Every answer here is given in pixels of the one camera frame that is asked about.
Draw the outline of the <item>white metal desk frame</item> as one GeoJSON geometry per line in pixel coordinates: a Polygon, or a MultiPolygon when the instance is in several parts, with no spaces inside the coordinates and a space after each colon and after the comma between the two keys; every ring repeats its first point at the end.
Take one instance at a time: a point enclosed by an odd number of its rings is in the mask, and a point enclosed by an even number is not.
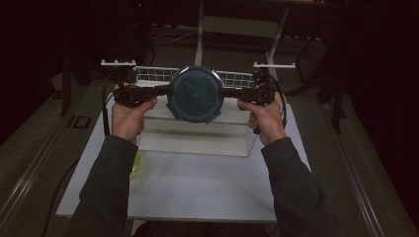
{"type": "Polygon", "coordinates": [[[205,3],[204,0],[199,1],[199,17],[198,17],[198,44],[195,55],[195,65],[203,64],[204,45],[203,36],[204,32],[233,34],[240,36],[251,36],[261,38],[272,38],[273,44],[269,50],[266,51],[266,62],[255,62],[254,68],[265,67],[269,72],[277,76],[278,69],[296,69],[296,65],[292,64],[276,64],[274,56],[282,36],[286,19],[289,14],[289,8],[282,11],[281,19],[276,22],[236,19],[227,17],[210,16],[204,13],[205,3]]]}

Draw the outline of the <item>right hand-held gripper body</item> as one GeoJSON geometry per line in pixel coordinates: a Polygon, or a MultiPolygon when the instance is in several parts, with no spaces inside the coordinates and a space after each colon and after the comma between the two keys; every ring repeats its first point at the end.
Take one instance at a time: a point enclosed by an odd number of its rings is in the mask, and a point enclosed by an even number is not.
{"type": "Polygon", "coordinates": [[[267,106],[272,101],[279,99],[281,104],[286,102],[284,93],[278,79],[270,72],[271,69],[295,69],[295,64],[264,64],[254,63],[256,71],[251,79],[254,82],[252,88],[240,89],[238,100],[255,103],[259,106],[267,106]]]}

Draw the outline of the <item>green round container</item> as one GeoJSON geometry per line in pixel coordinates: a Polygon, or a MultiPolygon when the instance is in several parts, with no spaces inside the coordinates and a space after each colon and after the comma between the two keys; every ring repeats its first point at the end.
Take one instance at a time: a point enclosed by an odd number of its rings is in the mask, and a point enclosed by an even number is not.
{"type": "Polygon", "coordinates": [[[139,151],[137,151],[133,160],[131,172],[129,174],[130,179],[133,179],[135,177],[140,167],[140,164],[141,164],[141,155],[139,151]]]}

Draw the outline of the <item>person's left hand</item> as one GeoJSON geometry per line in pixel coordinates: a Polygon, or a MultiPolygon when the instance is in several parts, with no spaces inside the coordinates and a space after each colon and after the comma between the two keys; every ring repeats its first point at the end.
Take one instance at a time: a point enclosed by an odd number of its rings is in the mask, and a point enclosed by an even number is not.
{"type": "Polygon", "coordinates": [[[157,99],[142,103],[135,109],[129,109],[120,103],[112,107],[112,135],[132,143],[144,129],[144,115],[157,104],[157,99]]]}

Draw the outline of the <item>dark blue round container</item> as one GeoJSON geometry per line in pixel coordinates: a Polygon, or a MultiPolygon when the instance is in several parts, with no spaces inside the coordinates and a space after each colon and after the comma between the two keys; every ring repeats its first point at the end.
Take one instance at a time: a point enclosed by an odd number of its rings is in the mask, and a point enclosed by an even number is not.
{"type": "Polygon", "coordinates": [[[220,77],[202,66],[188,66],[172,75],[169,85],[173,94],[166,107],[175,119],[210,123],[221,114],[224,98],[218,91],[224,87],[220,77]]]}

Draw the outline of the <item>person's right hand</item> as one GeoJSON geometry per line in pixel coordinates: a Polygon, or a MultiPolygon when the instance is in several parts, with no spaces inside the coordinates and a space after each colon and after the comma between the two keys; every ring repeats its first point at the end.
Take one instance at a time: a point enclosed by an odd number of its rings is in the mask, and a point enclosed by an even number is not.
{"type": "Polygon", "coordinates": [[[264,145],[269,145],[287,135],[282,122],[281,106],[273,101],[266,107],[238,100],[239,109],[250,112],[248,126],[252,129],[260,129],[259,137],[264,145]]]}

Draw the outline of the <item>white wire shelf rack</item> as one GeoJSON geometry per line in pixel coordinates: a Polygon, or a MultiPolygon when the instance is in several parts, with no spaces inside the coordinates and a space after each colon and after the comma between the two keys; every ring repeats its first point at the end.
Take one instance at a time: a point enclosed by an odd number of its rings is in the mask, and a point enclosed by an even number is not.
{"type": "MultiPolygon", "coordinates": [[[[136,85],[169,85],[179,69],[137,66],[136,85]]],[[[254,86],[249,73],[214,72],[224,83],[223,88],[240,90],[254,86]]],[[[145,130],[139,139],[141,150],[236,157],[250,154],[258,135],[247,126],[249,114],[237,108],[236,98],[224,98],[221,114],[210,123],[193,123],[175,119],[166,107],[167,97],[159,98],[154,109],[145,115],[145,130]]]]}

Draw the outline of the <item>black metal stand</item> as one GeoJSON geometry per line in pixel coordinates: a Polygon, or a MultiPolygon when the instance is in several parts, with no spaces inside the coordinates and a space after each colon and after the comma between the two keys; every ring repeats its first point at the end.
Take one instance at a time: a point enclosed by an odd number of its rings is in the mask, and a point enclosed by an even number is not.
{"type": "Polygon", "coordinates": [[[62,101],[60,115],[66,115],[71,106],[71,76],[79,85],[89,85],[91,78],[88,73],[90,59],[75,45],[69,44],[63,52],[61,89],[56,92],[62,101]]]}
{"type": "Polygon", "coordinates": [[[347,78],[348,68],[342,57],[343,49],[340,41],[337,38],[333,38],[328,42],[324,40],[322,42],[325,49],[314,70],[302,82],[301,86],[286,91],[285,95],[294,97],[319,86],[320,91],[316,96],[317,101],[332,108],[332,127],[340,134],[344,83],[347,78]]]}

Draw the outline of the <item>black floor socket plate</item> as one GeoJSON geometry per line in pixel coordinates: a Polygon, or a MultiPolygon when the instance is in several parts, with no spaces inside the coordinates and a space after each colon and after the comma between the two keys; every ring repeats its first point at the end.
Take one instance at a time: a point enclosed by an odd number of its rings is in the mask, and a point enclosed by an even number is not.
{"type": "Polygon", "coordinates": [[[67,127],[75,129],[85,129],[90,125],[91,119],[84,116],[72,116],[67,127]]]}

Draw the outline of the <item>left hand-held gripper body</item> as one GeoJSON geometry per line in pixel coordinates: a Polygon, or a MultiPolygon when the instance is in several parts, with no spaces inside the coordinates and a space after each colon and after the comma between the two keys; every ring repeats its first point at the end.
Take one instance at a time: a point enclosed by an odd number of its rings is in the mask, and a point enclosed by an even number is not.
{"type": "Polygon", "coordinates": [[[104,86],[107,86],[109,80],[116,83],[113,90],[113,96],[117,103],[120,103],[130,109],[136,108],[155,97],[155,88],[141,87],[136,85],[137,72],[135,60],[122,61],[102,59],[100,65],[107,69],[110,74],[105,79],[104,86]]]}

